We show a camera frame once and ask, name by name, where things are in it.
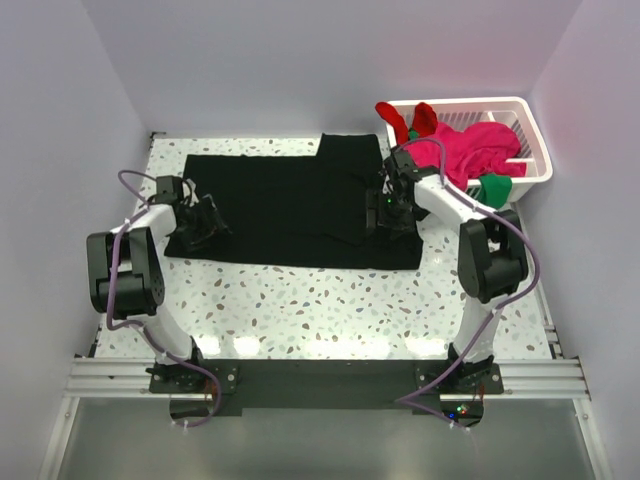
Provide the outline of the black t-shirt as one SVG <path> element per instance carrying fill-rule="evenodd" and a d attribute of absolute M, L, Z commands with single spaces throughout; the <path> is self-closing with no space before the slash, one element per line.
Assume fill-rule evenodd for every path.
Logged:
<path fill-rule="evenodd" d="M 209 195 L 229 233 L 196 249 L 172 238 L 164 254 L 189 260 L 308 268 L 415 270 L 423 242 L 366 231 L 366 193 L 379 189 L 373 134 L 324 134 L 311 156 L 190 155 L 184 174 Z"/>

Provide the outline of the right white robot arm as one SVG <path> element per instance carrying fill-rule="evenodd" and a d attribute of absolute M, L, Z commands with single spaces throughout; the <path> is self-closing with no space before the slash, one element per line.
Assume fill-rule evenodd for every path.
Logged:
<path fill-rule="evenodd" d="M 416 230 L 417 214 L 427 212 L 458 235 L 457 277 L 466 293 L 462 320 L 448 347 L 448 366 L 413 395 L 445 383 L 469 392 L 492 366 L 502 311 L 524 295 L 518 289 L 529 275 L 528 244 L 518 215 L 482 206 L 438 174 L 417 181 L 403 176 L 388 190 L 369 190 L 365 205 L 369 233 L 408 234 Z"/>

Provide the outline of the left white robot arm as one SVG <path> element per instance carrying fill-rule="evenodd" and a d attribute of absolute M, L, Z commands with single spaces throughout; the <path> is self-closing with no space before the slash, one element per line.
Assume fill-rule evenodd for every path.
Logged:
<path fill-rule="evenodd" d="M 180 201 L 167 196 L 123 224 L 87 237 L 89 294 L 94 309 L 105 315 L 110 331 L 130 328 L 154 355 L 148 370 L 161 386 L 183 392 L 222 392 L 219 380 L 203 364 L 196 341 L 164 305 L 165 281 L 158 245 L 175 237 L 198 249 L 229 228 L 211 196 Z"/>

